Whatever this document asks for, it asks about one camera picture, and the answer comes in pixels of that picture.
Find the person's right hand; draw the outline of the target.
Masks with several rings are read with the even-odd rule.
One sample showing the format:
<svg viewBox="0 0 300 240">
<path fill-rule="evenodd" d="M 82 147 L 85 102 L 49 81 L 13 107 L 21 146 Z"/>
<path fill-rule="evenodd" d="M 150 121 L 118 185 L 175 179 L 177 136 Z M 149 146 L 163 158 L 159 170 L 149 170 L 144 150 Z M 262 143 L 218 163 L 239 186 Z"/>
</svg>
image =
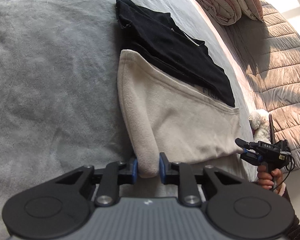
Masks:
<svg viewBox="0 0 300 240">
<path fill-rule="evenodd" d="M 274 193 L 283 196 L 286 185 L 283 182 L 283 174 L 281 170 L 275 169 L 271 173 L 267 172 L 267 167 L 260 165 L 257 168 L 258 185 L 266 190 L 274 189 Z"/>
</svg>

